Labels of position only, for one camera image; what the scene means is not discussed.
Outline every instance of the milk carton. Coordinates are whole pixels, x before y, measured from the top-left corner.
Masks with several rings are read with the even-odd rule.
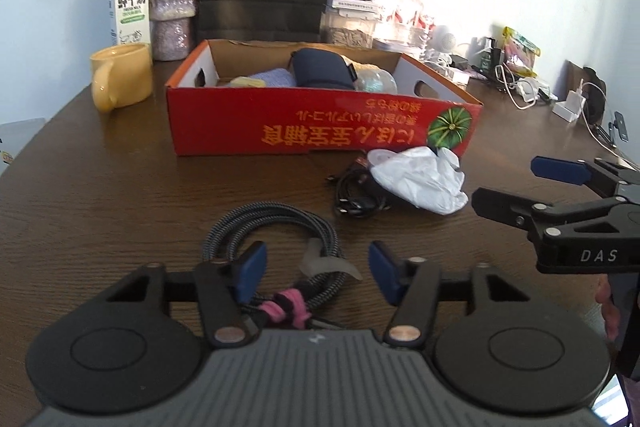
[[[111,17],[111,43],[151,44],[148,0],[109,0]]]

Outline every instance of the red cardboard box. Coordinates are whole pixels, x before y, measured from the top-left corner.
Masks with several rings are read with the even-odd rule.
[[[224,87],[287,68],[292,52],[333,51],[391,73],[398,95],[299,87]],[[166,83],[177,155],[401,151],[425,144],[462,155],[482,104],[407,55],[307,42],[202,42]]]

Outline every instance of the flower vase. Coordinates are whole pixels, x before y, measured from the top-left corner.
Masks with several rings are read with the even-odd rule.
[[[149,0],[153,21],[151,49],[154,60],[181,60],[193,47],[193,25],[198,0]]]

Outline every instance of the white charger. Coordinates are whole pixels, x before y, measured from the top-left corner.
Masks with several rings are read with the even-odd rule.
[[[556,102],[554,105],[554,113],[569,123],[580,117],[582,108],[584,107],[586,98],[582,96],[583,81],[581,78],[578,89],[569,91],[564,102]]]

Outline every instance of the black circular pad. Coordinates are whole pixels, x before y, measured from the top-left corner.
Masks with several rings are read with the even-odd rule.
[[[135,331],[104,328],[79,337],[71,346],[71,357],[87,369],[113,371],[136,363],[145,351],[145,337]]]
[[[32,342],[26,368],[38,395],[61,409],[118,414],[158,403],[193,378],[202,346],[143,303],[80,307]]]
[[[609,353],[572,314],[539,303],[494,303],[450,326],[434,361],[457,391],[481,407],[540,415],[590,407]]]

